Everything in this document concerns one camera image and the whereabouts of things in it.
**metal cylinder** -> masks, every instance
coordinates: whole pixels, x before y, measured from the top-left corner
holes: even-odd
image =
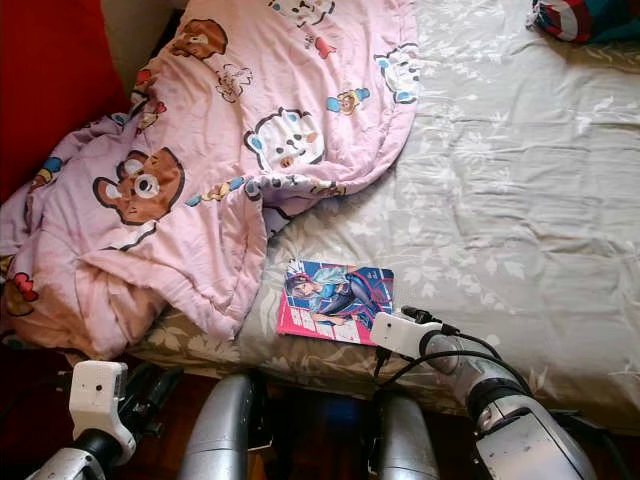
[[[418,404],[393,393],[383,393],[379,401],[380,479],[438,480],[438,464]]]
[[[191,433],[178,479],[245,480],[251,408],[256,386],[249,375],[221,380]]]

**red cushion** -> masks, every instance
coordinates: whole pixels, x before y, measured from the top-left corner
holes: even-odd
[[[126,111],[100,0],[2,2],[0,201],[27,182],[60,139]]]

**pink blanket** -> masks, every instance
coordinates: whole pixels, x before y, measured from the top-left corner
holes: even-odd
[[[232,339],[268,236],[399,154],[415,37],[409,0],[192,0],[129,114],[71,133],[3,205],[2,329],[110,358],[168,302]]]

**gray bed sheet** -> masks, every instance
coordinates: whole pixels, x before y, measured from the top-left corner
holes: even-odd
[[[422,87],[396,165],[270,241],[235,342],[168,310],[133,353],[369,396],[371,347],[275,327],[289,259],[377,265],[395,272],[396,307],[486,339],[548,407],[640,434],[640,45],[561,43],[526,28],[529,4],[416,2]],[[402,384],[461,412],[428,368]]]

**comic book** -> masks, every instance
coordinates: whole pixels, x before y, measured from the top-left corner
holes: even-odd
[[[392,312],[393,272],[291,260],[280,300],[280,334],[374,345],[378,312]]]

